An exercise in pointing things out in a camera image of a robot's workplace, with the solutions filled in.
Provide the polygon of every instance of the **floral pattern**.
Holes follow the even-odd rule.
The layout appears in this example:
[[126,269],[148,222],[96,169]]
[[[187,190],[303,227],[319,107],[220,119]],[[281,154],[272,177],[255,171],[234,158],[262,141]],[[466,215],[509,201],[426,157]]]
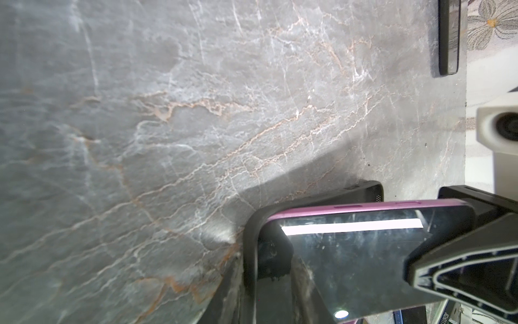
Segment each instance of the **floral pattern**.
[[518,33],[518,2],[482,0],[478,16],[468,16],[468,50],[483,50],[491,37],[509,39]]

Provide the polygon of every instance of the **camera lens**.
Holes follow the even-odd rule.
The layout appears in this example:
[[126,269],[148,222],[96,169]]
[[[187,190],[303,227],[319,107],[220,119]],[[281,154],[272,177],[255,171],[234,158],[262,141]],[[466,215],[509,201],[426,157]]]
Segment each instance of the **camera lens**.
[[503,138],[518,142],[518,114],[506,112],[498,116],[496,120],[496,131]]

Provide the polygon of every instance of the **pink phone frame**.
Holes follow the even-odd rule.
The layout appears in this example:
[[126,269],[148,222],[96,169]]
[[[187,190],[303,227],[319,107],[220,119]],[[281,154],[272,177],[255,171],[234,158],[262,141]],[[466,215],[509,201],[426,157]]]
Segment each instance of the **pink phone frame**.
[[460,199],[434,199],[434,200],[410,200],[410,201],[392,201],[382,203],[361,203],[349,205],[327,205],[315,207],[301,207],[284,210],[268,217],[266,222],[276,219],[331,215],[340,213],[359,213],[359,212],[375,212],[377,210],[395,210],[395,209],[415,209],[415,208],[433,208],[433,207],[450,207],[450,206],[466,206],[466,203]]

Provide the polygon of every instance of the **gray marble table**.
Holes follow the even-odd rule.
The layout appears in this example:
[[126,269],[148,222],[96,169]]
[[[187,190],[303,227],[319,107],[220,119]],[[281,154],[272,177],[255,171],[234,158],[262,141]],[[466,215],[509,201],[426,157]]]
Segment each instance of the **gray marble table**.
[[5,0],[0,322],[193,323],[273,202],[464,182],[427,0]]

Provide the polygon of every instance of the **phone screen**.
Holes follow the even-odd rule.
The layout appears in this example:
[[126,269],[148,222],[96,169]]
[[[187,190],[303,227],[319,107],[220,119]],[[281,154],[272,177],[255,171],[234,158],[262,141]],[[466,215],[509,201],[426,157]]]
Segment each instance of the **phone screen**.
[[406,263],[473,222],[468,205],[274,220],[258,242],[257,322],[292,321],[294,258],[335,322],[439,301],[405,281]]

